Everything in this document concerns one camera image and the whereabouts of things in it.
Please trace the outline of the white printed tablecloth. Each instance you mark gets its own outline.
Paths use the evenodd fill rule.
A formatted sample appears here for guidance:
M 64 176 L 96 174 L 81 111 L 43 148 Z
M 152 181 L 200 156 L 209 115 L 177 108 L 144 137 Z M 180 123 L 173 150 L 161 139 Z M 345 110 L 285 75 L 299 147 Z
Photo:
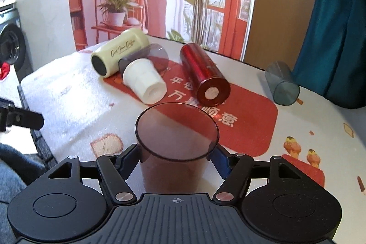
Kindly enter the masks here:
M 56 160 L 96 158 L 91 144 L 116 134 L 124 147 L 135 143 L 135 121 L 145 105 L 107 84 L 91 65 L 92 48 L 58 58 L 28 75 L 22 90 L 33 111 L 45 119 L 42 136 Z M 278 106 L 269 160 L 285 154 L 288 136 L 301 145 L 300 160 L 314 150 L 321 159 L 326 190 L 341 203 L 337 243 L 365 242 L 365 110 L 348 110 L 303 88 L 300 99 Z

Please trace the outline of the black front-load washing machine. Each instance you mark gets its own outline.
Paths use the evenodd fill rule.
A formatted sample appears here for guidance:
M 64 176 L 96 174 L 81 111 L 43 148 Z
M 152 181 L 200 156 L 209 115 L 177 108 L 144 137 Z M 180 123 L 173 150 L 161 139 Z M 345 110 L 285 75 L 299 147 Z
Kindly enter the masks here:
M 21 29 L 20 15 L 14 5 L 1 7 L 1 62 L 13 65 L 18 81 L 33 72 L 29 45 Z

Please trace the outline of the translucent maroon plastic cup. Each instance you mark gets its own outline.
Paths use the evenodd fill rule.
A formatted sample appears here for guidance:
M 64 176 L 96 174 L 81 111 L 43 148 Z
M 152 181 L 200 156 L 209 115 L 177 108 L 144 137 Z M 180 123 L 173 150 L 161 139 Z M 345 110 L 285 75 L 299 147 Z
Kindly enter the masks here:
M 194 193 L 218 145 L 219 128 L 203 110 L 185 103 L 147 108 L 135 123 L 145 190 Z

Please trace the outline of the cream yellow tumbler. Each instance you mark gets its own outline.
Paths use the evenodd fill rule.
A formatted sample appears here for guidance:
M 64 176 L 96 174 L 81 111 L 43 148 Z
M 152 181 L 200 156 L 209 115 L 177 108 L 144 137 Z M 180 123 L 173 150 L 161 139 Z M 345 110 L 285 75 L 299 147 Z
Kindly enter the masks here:
M 91 63 L 98 75 L 110 77 L 119 70 L 118 62 L 150 44 L 147 34 L 139 28 L 130 28 L 109 40 L 91 54 Z

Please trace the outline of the wooden panel board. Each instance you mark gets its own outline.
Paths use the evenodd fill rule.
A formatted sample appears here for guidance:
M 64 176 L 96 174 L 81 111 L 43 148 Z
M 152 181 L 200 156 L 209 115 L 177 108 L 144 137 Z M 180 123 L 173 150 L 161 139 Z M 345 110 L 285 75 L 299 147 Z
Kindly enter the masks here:
M 315 0 L 255 0 L 244 61 L 265 69 L 274 61 L 294 67 Z

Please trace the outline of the translucent purple plastic cup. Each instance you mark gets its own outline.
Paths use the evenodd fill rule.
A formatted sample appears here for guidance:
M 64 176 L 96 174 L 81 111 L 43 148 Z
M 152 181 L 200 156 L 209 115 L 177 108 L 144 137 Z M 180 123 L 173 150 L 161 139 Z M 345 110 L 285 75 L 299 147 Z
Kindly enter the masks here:
M 153 43 L 120 59 L 118 62 L 119 73 L 123 75 L 129 64 L 141 58 L 150 60 L 160 75 L 166 72 L 169 65 L 169 56 L 166 50 L 161 45 Z

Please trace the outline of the translucent grey-blue plastic cup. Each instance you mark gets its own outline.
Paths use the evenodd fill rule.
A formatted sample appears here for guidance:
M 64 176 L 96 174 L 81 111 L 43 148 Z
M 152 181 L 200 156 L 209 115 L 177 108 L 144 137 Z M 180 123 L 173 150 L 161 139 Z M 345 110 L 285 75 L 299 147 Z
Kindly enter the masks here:
M 292 72 L 283 61 L 275 61 L 265 71 L 265 78 L 277 105 L 293 105 L 300 94 L 300 87 L 294 81 Z

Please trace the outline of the shiny red metal tumbler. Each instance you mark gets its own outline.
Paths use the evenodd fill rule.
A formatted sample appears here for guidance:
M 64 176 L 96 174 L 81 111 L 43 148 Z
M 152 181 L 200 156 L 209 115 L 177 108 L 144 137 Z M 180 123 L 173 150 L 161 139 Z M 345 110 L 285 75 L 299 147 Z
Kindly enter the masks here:
M 202 106 L 215 107 L 228 99 L 230 83 L 201 46 L 185 44 L 180 49 L 180 60 L 192 83 L 195 98 Z

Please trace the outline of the teal blue curtain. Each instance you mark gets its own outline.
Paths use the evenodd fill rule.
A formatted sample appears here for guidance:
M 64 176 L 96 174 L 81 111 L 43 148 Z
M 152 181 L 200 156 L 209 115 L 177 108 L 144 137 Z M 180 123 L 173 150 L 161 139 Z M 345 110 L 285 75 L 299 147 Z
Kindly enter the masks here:
M 315 0 L 293 75 L 335 105 L 365 107 L 365 0 Z

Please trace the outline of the white paper cup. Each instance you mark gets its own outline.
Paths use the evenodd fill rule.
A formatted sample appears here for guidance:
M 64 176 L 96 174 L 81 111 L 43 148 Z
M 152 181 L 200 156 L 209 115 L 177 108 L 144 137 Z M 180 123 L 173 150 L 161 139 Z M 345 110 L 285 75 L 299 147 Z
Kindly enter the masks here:
M 147 58 L 132 61 L 123 71 L 122 80 L 147 105 L 159 102 L 167 92 L 165 81 Z

